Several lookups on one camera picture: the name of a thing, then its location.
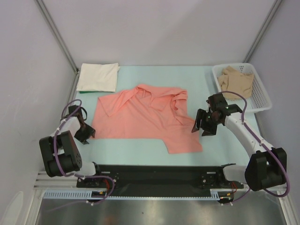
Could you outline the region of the pink polo shirt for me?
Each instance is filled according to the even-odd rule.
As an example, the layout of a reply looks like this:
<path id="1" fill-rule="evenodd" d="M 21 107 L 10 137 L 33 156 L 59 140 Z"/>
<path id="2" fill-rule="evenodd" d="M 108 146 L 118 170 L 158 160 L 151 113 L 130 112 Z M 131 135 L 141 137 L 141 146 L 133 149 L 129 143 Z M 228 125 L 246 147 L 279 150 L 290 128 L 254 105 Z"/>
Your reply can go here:
<path id="1" fill-rule="evenodd" d="M 95 139 L 160 139 L 170 154 L 201 152 L 187 100 L 185 89 L 146 84 L 99 97 Z"/>

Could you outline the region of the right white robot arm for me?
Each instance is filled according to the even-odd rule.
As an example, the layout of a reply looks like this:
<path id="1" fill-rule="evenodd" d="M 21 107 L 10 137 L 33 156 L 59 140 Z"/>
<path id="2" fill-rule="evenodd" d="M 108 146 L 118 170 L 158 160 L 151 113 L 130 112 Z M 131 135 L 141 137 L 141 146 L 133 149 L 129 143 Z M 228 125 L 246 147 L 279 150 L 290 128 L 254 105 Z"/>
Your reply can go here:
<path id="1" fill-rule="evenodd" d="M 216 176 L 217 184 L 227 188 L 233 181 L 238 181 L 247 184 L 253 191 L 283 184 L 289 188 L 285 150 L 275 148 L 257 134 L 246 122 L 246 110 L 237 104 L 228 104 L 223 93 L 208 97 L 207 103 L 207 110 L 198 109 L 192 132 L 202 130 L 203 136 L 212 136 L 221 124 L 235 135 L 249 156 L 247 166 L 225 165 L 223 172 Z"/>

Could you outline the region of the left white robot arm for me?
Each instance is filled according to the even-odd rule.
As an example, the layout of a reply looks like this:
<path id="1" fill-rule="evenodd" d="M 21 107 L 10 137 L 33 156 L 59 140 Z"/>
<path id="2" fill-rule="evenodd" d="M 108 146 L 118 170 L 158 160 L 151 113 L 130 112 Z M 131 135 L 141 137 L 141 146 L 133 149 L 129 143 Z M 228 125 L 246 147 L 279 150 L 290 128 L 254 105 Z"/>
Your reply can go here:
<path id="1" fill-rule="evenodd" d="M 103 184 L 103 175 L 96 171 L 95 163 L 83 161 L 75 143 L 88 144 L 96 131 L 85 123 L 87 112 L 83 107 L 72 105 L 68 114 L 72 116 L 64 116 L 54 133 L 39 140 L 45 171 L 49 177 L 88 176 L 87 182 L 97 188 Z"/>

